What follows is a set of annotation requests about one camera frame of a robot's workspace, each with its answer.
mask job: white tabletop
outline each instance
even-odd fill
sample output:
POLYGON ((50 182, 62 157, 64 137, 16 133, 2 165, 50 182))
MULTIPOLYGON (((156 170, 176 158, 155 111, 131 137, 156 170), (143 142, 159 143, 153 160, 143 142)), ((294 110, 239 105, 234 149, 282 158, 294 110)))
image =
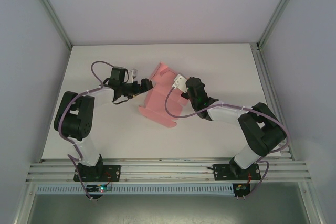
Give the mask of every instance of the white tabletop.
MULTIPOLYGON (((64 92, 98 86, 90 71, 96 60, 136 68, 139 80, 148 78, 161 61, 186 77, 199 77, 213 98, 245 106, 266 102, 249 44, 75 46, 55 113, 64 92)), ((95 70, 101 79, 111 72, 103 64, 95 65, 95 70)), ((170 129, 150 121, 138 112, 145 96, 95 109, 91 136, 103 158, 233 157, 246 144, 239 127, 198 116, 179 119, 170 129)), ((192 112, 188 104, 182 114, 192 112)), ((62 140, 51 125, 43 159, 67 158, 67 154, 76 156, 72 145, 62 140)))

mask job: pink fabric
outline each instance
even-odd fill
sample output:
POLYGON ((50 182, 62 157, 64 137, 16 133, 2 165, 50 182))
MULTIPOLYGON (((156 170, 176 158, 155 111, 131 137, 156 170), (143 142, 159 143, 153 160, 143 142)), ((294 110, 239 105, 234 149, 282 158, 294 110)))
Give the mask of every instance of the pink fabric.
MULTIPOLYGON (((147 93, 144 106, 139 107, 139 112, 150 120, 160 123, 168 128, 176 126, 177 118, 169 116, 164 109, 164 101, 168 92, 172 88, 175 77, 178 75, 176 71, 168 67, 166 64, 159 63, 150 79, 156 84, 152 90, 147 93)), ((187 99, 181 97, 182 91, 175 89, 169 96, 167 108, 174 115, 180 115, 182 106, 186 106, 187 99)))

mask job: purple cable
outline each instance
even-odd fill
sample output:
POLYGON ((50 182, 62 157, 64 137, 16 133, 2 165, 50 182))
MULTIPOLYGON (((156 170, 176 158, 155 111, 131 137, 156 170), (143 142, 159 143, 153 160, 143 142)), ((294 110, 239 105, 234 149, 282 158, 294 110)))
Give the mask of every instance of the purple cable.
MULTIPOLYGON (((266 115, 266 114, 264 114, 264 113, 261 113, 261 112, 259 112, 259 111, 252 110, 252 109, 249 109, 249 108, 245 108, 245 107, 242 107, 242 106, 235 106, 235 105, 231 105, 231 104, 222 103, 222 104, 210 105, 209 107, 206 107, 206 108, 204 108, 204 109, 201 109, 201 110, 199 110, 199 111, 197 111, 197 112, 194 112, 194 113, 192 113, 192 114, 189 114, 189 115, 173 115, 173 114, 171 114, 171 113, 168 111, 168 108, 167 108, 168 98, 169 98, 170 94, 173 92, 173 90, 174 90, 174 88, 171 88, 171 90, 169 91, 169 93, 168 93, 168 95, 167 95, 167 97, 166 97, 166 99, 165 99, 165 101, 164 101, 164 108, 165 108, 167 114, 170 115, 170 116, 173 117, 173 118, 189 118, 190 116, 197 115, 197 114, 199 114, 199 113, 201 113, 201 112, 203 112, 203 111, 206 111, 206 110, 211 109, 211 108, 216 108, 216 107, 227 107, 227 108, 232 108, 232 109, 245 110, 245 111, 248 111, 248 112, 255 113, 255 114, 257 114, 257 115, 263 116, 263 117, 265 117, 265 118, 268 119, 268 120, 271 120, 272 122, 276 123, 276 124, 277 124, 277 125, 278 125, 278 126, 285 132, 285 134, 287 135, 287 142, 286 142, 286 144, 285 144, 284 146, 282 146, 282 147, 276 149, 276 150, 270 151, 270 153, 274 153, 274 152, 282 151, 282 150, 285 149, 285 148, 289 145, 289 143, 290 143, 290 135, 289 135, 289 132, 288 132, 288 130, 286 129, 286 127, 283 126, 279 121, 275 120, 274 118, 272 118, 272 117, 270 117, 270 116, 268 116, 268 115, 266 115)), ((255 191, 259 188, 261 182, 263 182, 263 180, 264 180, 264 178, 265 178, 265 176, 266 176, 266 174, 267 174, 267 172, 268 172, 269 162, 266 161, 266 160, 262 160, 262 159, 263 159, 263 157, 261 157, 260 159, 258 159, 256 162, 258 162, 258 163, 267 163, 267 168, 266 168, 266 170, 265 170, 265 172, 264 172, 264 174, 263 174, 261 180, 258 182, 258 184, 253 188, 253 190, 252 190, 252 191, 251 191, 245 198, 247 198, 248 196, 250 196, 253 192, 255 192, 255 191)))
POLYGON ((67 114, 68 111, 70 110, 70 107, 73 105, 73 103, 74 103, 78 98, 80 98, 82 95, 90 94, 90 93, 93 93, 93 92, 96 92, 96 91, 102 89, 102 87, 103 87, 104 84, 103 84, 103 82, 101 81, 101 79, 96 75, 95 71, 93 70, 93 66, 94 66, 95 64, 97 64, 97 63, 103 63, 103 64, 107 64, 107 65, 113 67, 113 65, 109 64, 108 62, 101 61, 101 60, 99 60, 99 61, 95 61, 94 63, 92 63, 92 65, 91 65, 91 72, 92 72, 92 74, 94 75, 94 77, 97 78, 97 80, 100 82, 100 87, 99 87, 99 88, 95 88, 95 89, 91 89, 91 90, 87 90, 86 92, 83 92, 83 93, 80 93, 80 94, 76 95, 76 96, 69 102, 69 104, 67 105, 67 107, 65 108, 65 110, 64 110, 64 112, 63 112, 63 114, 62 114, 62 116, 61 116, 61 118, 60 118, 60 120, 59 120, 59 124, 58 124, 58 133, 59 133, 60 137, 63 138, 64 140, 70 142, 70 143, 74 146, 75 150, 77 151, 77 153, 78 153, 78 155, 79 155, 79 158, 75 158, 75 157, 71 156, 70 154, 68 154, 68 157, 69 157, 70 160, 72 161, 72 163, 73 163, 73 165, 74 165, 74 167, 75 167, 75 169, 76 169, 76 172, 77 172, 77 174, 78 174, 79 181, 80 181, 80 183, 81 183, 81 185, 82 185, 82 187, 83 187, 83 190, 84 190, 84 192, 86 193, 86 195, 89 197, 90 200, 92 199, 92 197, 91 197, 91 195, 88 193, 86 187, 84 186, 84 183, 83 183, 82 178, 81 178, 81 176, 80 176, 80 174, 79 174, 79 171, 78 171, 78 167, 77 167, 77 165, 76 165, 76 163, 75 163, 75 161, 80 161, 80 160, 83 158, 83 154, 82 154, 82 152, 80 151, 80 149, 78 148, 77 144, 74 142, 74 140, 69 139, 69 138, 66 138, 66 137, 62 134, 62 125, 63 125, 63 121, 64 121, 64 118, 65 118, 66 114, 67 114))
POLYGON ((68 111, 70 110, 70 107, 73 105, 73 103, 78 99, 80 98, 82 95, 85 95, 85 94, 90 94, 90 93, 93 93, 93 92, 96 92, 98 90, 101 89, 101 87, 103 86, 103 82, 101 81, 101 79, 96 75, 95 71, 93 70, 93 66, 97 63, 103 63, 103 64, 106 64, 106 65, 109 65, 111 67, 113 67, 112 64, 109 64, 108 62, 105 62, 105 61, 101 61, 101 60, 98 60, 98 61, 95 61, 94 63, 91 64, 91 72, 92 74, 94 75, 95 78, 97 78, 97 80, 100 82, 100 87, 99 88, 95 88, 95 89, 91 89, 91 90, 87 90, 86 92, 83 92, 83 93, 80 93, 78 95, 76 95, 70 102, 69 104, 67 105, 67 107, 65 108, 60 120, 59 120, 59 124, 58 124, 58 133, 60 135, 61 138, 63 138, 64 140, 70 142, 75 150, 77 151, 78 155, 79 155, 79 159, 77 158, 74 158, 75 161, 79 161, 80 159, 83 158, 83 155, 82 155, 82 152, 80 151, 80 149, 78 148, 77 144, 74 142, 74 140, 72 139, 69 139, 67 137, 65 137, 63 134, 62 134, 62 125, 63 125, 63 121, 64 121, 64 118, 66 116, 66 114, 68 113, 68 111))
POLYGON ((71 156, 70 154, 68 154, 68 157, 69 157, 69 159, 72 161, 73 166, 74 166, 75 169, 76 169, 76 172, 77 172, 77 174, 78 174, 78 178, 79 178, 80 184, 82 185, 82 187, 83 187, 83 189, 84 189, 84 192, 85 192, 86 195, 89 197, 89 199, 92 200, 93 198, 91 197, 91 195, 89 194, 89 192, 86 190, 86 187, 84 186, 83 180, 82 180, 82 178, 81 178, 81 176, 80 176, 80 174, 79 174, 78 167, 77 167, 77 165, 76 165, 76 163, 75 163, 76 159, 75 159, 73 156, 71 156))
POLYGON ((204 108, 204 109, 201 109, 201 110, 199 110, 199 111, 197 111, 197 112, 194 112, 194 113, 192 113, 192 114, 189 114, 189 115, 173 115, 173 114, 171 114, 171 113, 168 111, 168 109, 167 109, 168 98, 169 98, 170 94, 173 92, 173 90, 174 90, 174 88, 172 88, 172 89, 169 91, 169 93, 168 93, 168 95, 167 95, 167 97, 166 97, 166 100, 165 100, 165 102, 164 102, 164 108, 165 108, 167 114, 170 115, 170 116, 173 117, 173 118, 189 118, 190 116, 197 115, 197 114, 199 114, 199 113, 201 113, 201 112, 203 112, 203 111, 206 111, 206 110, 208 110, 208 109, 215 108, 215 107, 227 107, 227 108, 232 108, 232 109, 245 110, 245 111, 248 111, 248 112, 255 113, 255 114, 257 114, 257 115, 263 116, 263 117, 265 117, 266 119, 268 119, 268 120, 270 120, 270 121, 276 123, 277 125, 280 126, 280 128, 281 128, 281 129, 285 132, 285 134, 287 135, 287 142, 286 142, 286 144, 283 145, 282 147, 276 149, 276 150, 270 151, 270 153, 274 153, 274 152, 282 151, 282 150, 285 149, 285 148, 289 145, 289 143, 290 143, 290 135, 289 135, 289 132, 288 132, 288 130, 286 129, 286 127, 283 126, 279 121, 277 121, 277 120, 275 120, 274 118, 272 118, 272 117, 270 117, 270 116, 268 116, 268 115, 266 115, 266 114, 263 114, 263 113, 261 113, 261 112, 259 112, 259 111, 252 110, 252 109, 249 109, 249 108, 245 108, 245 107, 243 107, 243 106, 236 106, 236 105, 231 105, 231 104, 222 103, 222 104, 210 105, 209 107, 206 107, 206 108, 204 108))
POLYGON ((261 183, 263 182, 264 178, 266 177, 266 174, 268 172, 268 168, 269 168, 269 162, 267 160, 259 160, 257 161, 258 163, 266 163, 267 164, 267 167, 266 167, 266 170, 263 174, 263 176, 261 177, 261 179, 259 180, 258 184, 252 189, 252 191, 245 196, 245 198, 248 198, 251 196, 251 194, 255 193, 255 191, 259 188, 259 186, 261 185, 261 183))
POLYGON ((91 72, 92 74, 95 76, 95 78, 100 82, 100 85, 103 86, 103 82, 102 80, 98 77, 98 75, 96 75, 95 71, 93 70, 93 66, 97 63, 103 63, 103 64, 106 64, 106 65, 109 65, 110 67, 114 67, 112 64, 109 64, 108 62, 106 61, 102 61, 102 60, 97 60, 95 61, 94 63, 91 64, 91 72))
POLYGON ((64 121, 64 118, 66 116, 66 114, 68 113, 68 111, 70 110, 70 107, 73 105, 73 103, 78 99, 80 98, 82 95, 85 95, 85 94, 90 94, 90 93, 93 93, 93 92, 96 92, 98 90, 101 90, 101 88, 95 88, 95 89, 91 89, 91 90, 87 90, 83 93, 80 93, 78 95, 76 95, 70 102, 69 104, 67 105, 67 107, 65 108, 60 120, 59 120, 59 124, 58 124, 58 134, 60 135, 61 138, 63 138, 64 140, 70 142, 74 148, 76 149, 78 155, 79 155, 79 159, 77 158, 74 158, 75 161, 79 161, 80 159, 83 158, 83 155, 82 155, 82 152, 80 151, 80 149, 78 148, 77 144, 74 142, 74 140, 72 139, 69 139, 67 137, 65 137, 63 134, 62 134, 62 125, 63 125, 63 121, 64 121))

